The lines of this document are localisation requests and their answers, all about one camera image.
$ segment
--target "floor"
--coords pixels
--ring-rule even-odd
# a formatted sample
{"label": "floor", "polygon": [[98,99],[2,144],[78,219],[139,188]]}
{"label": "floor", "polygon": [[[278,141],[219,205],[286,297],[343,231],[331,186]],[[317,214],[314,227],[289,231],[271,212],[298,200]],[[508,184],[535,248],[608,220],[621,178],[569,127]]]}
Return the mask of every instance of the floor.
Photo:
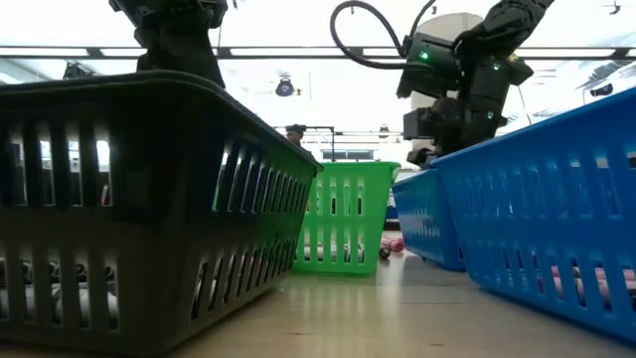
{"label": "floor", "polygon": [[[627,346],[393,254],[375,277],[292,275],[169,355],[188,357],[636,357]],[[88,357],[0,345],[0,358]]]}

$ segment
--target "ceiling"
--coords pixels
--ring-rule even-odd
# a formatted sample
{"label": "ceiling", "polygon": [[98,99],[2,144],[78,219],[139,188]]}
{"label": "ceiling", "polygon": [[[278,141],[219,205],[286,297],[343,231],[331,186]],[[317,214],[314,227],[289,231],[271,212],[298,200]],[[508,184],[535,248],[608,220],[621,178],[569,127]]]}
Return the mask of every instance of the ceiling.
{"label": "ceiling", "polygon": [[[224,26],[220,31],[211,32],[213,46],[333,46],[328,19],[340,2],[237,0],[235,9],[230,1],[231,9]],[[387,16],[401,36],[426,0],[368,2]],[[438,0],[436,14],[425,15],[422,21],[456,12],[483,16],[494,3],[493,0]],[[636,0],[618,0],[617,3],[622,5],[621,10],[609,15],[614,10],[610,0],[557,0],[525,46],[635,46],[636,35],[631,34],[630,29],[636,18]],[[343,13],[338,29],[348,45],[391,44],[381,24],[364,11],[356,10],[353,15]],[[111,11],[107,0],[4,1],[0,4],[0,46],[137,46],[132,31],[122,14]],[[4,62],[4,68],[8,69],[8,61]],[[135,70],[133,61],[83,63],[103,75]],[[33,76],[60,79],[66,66],[63,60],[12,60],[11,64],[30,76],[19,78],[20,81],[33,81]],[[582,105],[586,101],[584,92],[576,89],[586,84],[590,74],[603,64],[529,62],[529,65],[536,74],[519,89],[511,89],[504,111],[517,120],[517,125],[526,119],[533,120],[534,113],[547,108]],[[387,123],[390,130],[401,130],[401,116],[410,111],[409,100],[396,98],[399,72],[370,70],[339,60],[222,61],[221,67],[228,91],[271,125],[302,122],[336,125],[341,130],[367,130]],[[624,75],[627,73],[613,75],[617,88],[636,85],[636,79]],[[301,95],[276,96],[273,90],[281,76],[291,77],[294,86],[301,89]],[[609,80],[603,78],[594,85],[600,86],[606,81]]]}

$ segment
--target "black plastic basket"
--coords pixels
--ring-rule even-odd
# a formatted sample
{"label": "black plastic basket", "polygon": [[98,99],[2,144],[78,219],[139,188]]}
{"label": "black plastic basket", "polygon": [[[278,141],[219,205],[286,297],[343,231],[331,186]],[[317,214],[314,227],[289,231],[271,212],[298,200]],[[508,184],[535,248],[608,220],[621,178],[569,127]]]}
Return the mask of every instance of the black plastic basket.
{"label": "black plastic basket", "polygon": [[321,170],[172,72],[0,88],[0,148],[0,340],[143,356],[285,276]]}

